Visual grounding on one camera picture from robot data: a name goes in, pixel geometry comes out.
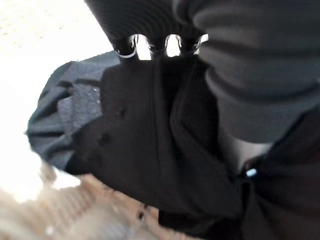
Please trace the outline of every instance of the black clothing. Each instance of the black clothing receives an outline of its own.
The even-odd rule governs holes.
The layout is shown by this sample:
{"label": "black clothing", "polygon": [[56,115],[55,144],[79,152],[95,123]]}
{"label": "black clothing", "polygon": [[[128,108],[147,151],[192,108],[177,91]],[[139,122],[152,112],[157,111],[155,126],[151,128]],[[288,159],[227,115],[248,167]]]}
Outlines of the black clothing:
{"label": "black clothing", "polygon": [[[234,176],[219,154],[218,106],[205,82],[206,68],[197,56],[160,58],[108,67],[101,82],[77,80],[69,96],[88,93],[81,95],[82,101],[93,103],[97,95],[91,93],[97,91],[90,89],[99,88],[100,105],[89,106],[100,112],[91,109],[99,114],[80,120],[89,110],[83,103],[73,104],[72,121],[81,123],[70,131],[67,149],[73,155],[64,164],[45,160],[74,174],[93,173],[110,187],[159,208],[162,225],[193,236],[320,239],[320,109],[306,113],[258,161],[257,175]],[[29,122],[33,149],[42,154],[52,149],[45,157],[66,149],[43,148],[54,144],[35,141],[62,135],[51,131],[50,124],[41,133],[32,131],[41,120],[62,115],[55,106],[69,96],[57,94],[58,85],[59,80],[44,96],[56,95],[52,107],[40,101],[37,117]],[[85,114],[76,115],[78,108]]]}

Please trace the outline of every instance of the wrinkled fabric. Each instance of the wrinkled fabric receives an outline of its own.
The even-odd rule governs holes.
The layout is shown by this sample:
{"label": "wrinkled fabric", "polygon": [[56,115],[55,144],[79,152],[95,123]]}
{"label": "wrinkled fabric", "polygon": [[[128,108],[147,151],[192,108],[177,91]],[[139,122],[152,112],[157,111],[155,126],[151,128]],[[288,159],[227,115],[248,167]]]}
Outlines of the wrinkled fabric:
{"label": "wrinkled fabric", "polygon": [[32,149],[45,161],[67,169],[75,158],[72,135],[102,115],[99,81],[106,68],[118,63],[119,58],[112,51],[66,63],[51,75],[26,132]]}
{"label": "wrinkled fabric", "polygon": [[73,135],[75,152],[102,182],[159,208],[166,227],[214,240],[319,239],[319,108],[258,159],[255,176],[232,175],[206,67],[194,56],[108,68],[102,116]]}
{"label": "wrinkled fabric", "polygon": [[224,132],[281,140],[320,105],[320,2],[173,0],[175,15],[208,34],[199,56]]}

